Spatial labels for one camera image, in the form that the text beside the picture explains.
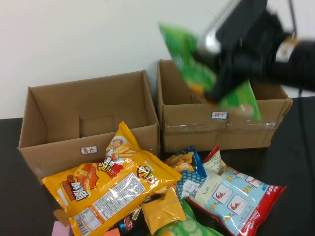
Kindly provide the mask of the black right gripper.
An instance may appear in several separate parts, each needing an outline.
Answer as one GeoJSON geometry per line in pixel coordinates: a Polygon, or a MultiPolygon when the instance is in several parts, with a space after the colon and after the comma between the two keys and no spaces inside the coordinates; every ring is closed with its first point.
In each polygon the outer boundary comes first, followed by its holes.
{"type": "Polygon", "coordinates": [[[247,76],[281,78],[287,65],[276,62],[280,44],[288,38],[278,16],[265,0],[241,0],[216,33],[223,55],[211,100],[220,102],[240,86],[247,76]]]}

